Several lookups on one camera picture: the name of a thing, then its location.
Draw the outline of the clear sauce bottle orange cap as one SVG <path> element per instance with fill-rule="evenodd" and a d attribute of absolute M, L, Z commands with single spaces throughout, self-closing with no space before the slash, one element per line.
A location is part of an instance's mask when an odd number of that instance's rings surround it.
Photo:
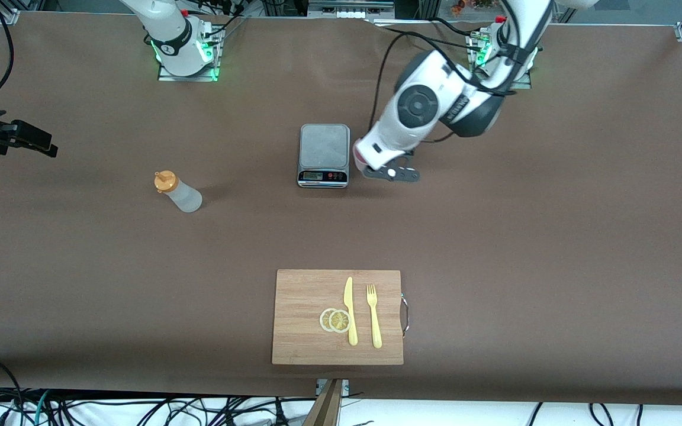
<path fill-rule="evenodd" d="M 154 184 L 158 192 L 165 194 L 183 212 L 192 213 L 201 207 L 200 192 L 170 170 L 155 172 Z"/>

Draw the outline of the silver digital kitchen scale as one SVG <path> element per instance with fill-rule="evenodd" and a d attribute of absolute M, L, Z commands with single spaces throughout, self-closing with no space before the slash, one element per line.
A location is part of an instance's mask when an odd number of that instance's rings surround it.
<path fill-rule="evenodd" d="M 305 124 L 300 130 L 296 183 L 304 188 L 349 185 L 351 131 L 346 124 Z"/>

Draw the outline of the brown table cover sheet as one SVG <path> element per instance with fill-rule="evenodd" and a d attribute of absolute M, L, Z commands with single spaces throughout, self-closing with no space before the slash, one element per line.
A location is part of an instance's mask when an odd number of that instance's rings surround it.
<path fill-rule="evenodd" d="M 551 26 L 482 137 L 415 184 L 296 186 L 306 123 L 368 127 L 394 33 L 233 25 L 214 83 L 157 80 L 132 15 L 22 13 L 0 156 L 0 362 L 27 388 L 682 404 L 682 43 Z M 170 170 L 192 213 L 157 191 Z M 401 366 L 274 366 L 279 269 L 399 270 Z"/>

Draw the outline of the yellow plastic knife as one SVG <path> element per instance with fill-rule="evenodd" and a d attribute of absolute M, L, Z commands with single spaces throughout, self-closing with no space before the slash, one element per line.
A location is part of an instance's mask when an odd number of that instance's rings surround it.
<path fill-rule="evenodd" d="M 347 330 L 348 342 L 351 346 L 358 344 L 358 333 L 355 324 L 353 308 L 353 278 L 348 277 L 344 289 L 343 302 L 349 314 L 349 329 Z"/>

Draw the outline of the yellow plastic fork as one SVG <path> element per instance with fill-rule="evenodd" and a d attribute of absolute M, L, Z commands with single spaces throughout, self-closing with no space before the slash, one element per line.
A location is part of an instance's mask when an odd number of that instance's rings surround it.
<path fill-rule="evenodd" d="M 370 308 L 371 315 L 371 337 L 372 345 L 379 350 L 382 348 L 381 326 L 379 326 L 379 319 L 377 315 L 377 290 L 374 284 L 367 286 L 367 303 Z"/>

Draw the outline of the bamboo cutting board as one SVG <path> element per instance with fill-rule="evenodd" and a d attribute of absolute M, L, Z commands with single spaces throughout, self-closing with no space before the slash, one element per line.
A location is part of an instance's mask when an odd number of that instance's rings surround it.
<path fill-rule="evenodd" d="M 346 333 L 325 332 L 320 314 L 327 308 L 347 311 L 343 302 L 353 278 L 353 308 L 358 344 Z M 382 348 L 372 345 L 367 286 L 377 290 Z M 401 273 L 398 270 L 282 269 L 276 275 L 272 361 L 276 366 L 401 366 Z"/>

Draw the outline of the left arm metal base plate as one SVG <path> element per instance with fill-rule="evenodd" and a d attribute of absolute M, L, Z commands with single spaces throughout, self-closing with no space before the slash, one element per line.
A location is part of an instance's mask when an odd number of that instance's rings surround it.
<path fill-rule="evenodd" d="M 468 69 L 474 75 L 479 76 L 481 80 L 490 78 L 495 75 L 500 59 L 498 59 L 498 48 L 495 45 L 496 33 L 491 33 L 488 27 L 481 28 L 477 31 L 470 32 L 469 36 L 465 36 L 465 41 L 468 46 Z M 525 65 L 525 70 L 522 75 L 518 75 L 514 79 L 512 89 L 531 89 L 532 81 L 530 71 L 533 67 L 533 60 L 539 53 L 539 48 L 536 47 L 530 55 L 529 62 Z"/>

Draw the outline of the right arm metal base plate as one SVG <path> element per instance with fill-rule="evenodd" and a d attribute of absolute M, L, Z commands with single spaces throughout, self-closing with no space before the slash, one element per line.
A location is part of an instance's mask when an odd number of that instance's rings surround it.
<path fill-rule="evenodd" d="M 155 59 L 159 62 L 159 81 L 216 82 L 224 47 L 224 32 L 208 30 L 197 40 L 190 38 L 176 56 L 168 56 L 155 43 Z"/>

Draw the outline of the wooden post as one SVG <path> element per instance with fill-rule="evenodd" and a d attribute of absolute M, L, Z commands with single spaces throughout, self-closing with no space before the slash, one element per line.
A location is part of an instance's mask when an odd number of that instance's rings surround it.
<path fill-rule="evenodd" d="M 327 379 L 301 426 L 337 426 L 346 385 L 343 379 Z"/>

